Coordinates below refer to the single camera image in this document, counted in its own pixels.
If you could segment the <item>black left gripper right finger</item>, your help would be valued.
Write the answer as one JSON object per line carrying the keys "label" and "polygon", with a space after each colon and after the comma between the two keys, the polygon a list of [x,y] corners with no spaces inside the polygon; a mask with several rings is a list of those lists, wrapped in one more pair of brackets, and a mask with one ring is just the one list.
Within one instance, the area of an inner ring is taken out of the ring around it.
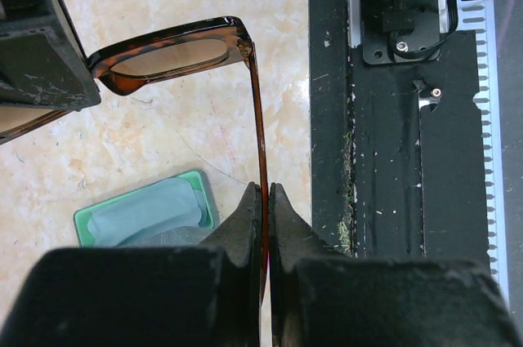
{"label": "black left gripper right finger", "polygon": [[468,260],[362,260],[328,245],[284,187],[268,198],[276,346],[519,346],[494,280]]}

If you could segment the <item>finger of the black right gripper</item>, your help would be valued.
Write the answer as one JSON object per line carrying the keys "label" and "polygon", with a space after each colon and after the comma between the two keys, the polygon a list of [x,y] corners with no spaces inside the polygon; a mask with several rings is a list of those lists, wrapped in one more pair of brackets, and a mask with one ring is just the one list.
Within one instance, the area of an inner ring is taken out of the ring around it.
{"label": "finger of the black right gripper", "polygon": [[64,0],[1,0],[1,103],[79,110],[99,89]]}

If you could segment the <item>brown sunglasses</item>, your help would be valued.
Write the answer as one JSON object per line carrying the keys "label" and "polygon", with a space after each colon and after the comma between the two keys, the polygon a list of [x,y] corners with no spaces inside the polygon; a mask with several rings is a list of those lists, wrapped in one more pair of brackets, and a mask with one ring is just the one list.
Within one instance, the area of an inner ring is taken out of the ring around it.
{"label": "brown sunglasses", "polygon": [[[91,75],[113,93],[129,96],[142,87],[226,65],[247,66],[253,93],[261,190],[261,306],[268,257],[268,183],[257,59],[253,40],[234,16],[202,20],[148,33],[100,49],[88,57]],[[75,216],[85,247],[119,249],[184,247],[202,243],[215,229],[204,191],[179,176],[161,180]]]}

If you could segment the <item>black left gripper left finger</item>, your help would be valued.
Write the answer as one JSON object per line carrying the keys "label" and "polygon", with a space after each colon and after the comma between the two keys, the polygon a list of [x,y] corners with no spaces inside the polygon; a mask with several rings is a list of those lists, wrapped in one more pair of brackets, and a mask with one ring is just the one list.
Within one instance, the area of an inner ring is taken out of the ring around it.
{"label": "black left gripper left finger", "polygon": [[262,192],[202,243],[65,248],[32,268],[7,316],[4,346],[257,346]]}

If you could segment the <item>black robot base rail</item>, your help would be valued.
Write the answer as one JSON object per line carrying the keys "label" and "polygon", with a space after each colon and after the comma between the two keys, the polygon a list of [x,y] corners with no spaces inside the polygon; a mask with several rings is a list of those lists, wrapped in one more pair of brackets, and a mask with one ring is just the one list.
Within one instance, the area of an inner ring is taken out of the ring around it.
{"label": "black robot base rail", "polygon": [[309,0],[312,224],[361,259],[507,282],[492,0]]}

